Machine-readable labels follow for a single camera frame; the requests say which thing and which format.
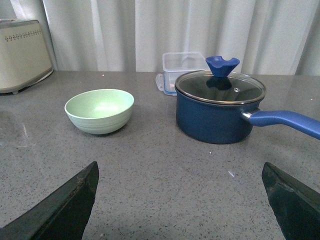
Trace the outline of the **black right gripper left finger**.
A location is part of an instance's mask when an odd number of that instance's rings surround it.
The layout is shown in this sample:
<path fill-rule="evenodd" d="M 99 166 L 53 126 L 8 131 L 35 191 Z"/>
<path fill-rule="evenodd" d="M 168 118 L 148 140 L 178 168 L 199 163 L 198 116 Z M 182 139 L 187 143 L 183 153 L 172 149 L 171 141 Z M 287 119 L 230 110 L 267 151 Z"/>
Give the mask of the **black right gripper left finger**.
<path fill-rule="evenodd" d="M 80 240 L 95 203 L 96 161 L 0 230 L 2 240 Z"/>

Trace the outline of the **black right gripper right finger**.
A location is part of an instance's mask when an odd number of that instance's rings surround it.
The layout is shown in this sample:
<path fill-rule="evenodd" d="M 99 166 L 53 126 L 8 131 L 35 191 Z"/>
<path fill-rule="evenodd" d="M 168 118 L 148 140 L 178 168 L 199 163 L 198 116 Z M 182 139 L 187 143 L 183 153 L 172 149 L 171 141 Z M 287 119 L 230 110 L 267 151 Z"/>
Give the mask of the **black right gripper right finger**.
<path fill-rule="evenodd" d="M 320 194 L 270 162 L 261 173 L 269 205 L 287 240 L 320 238 Z"/>

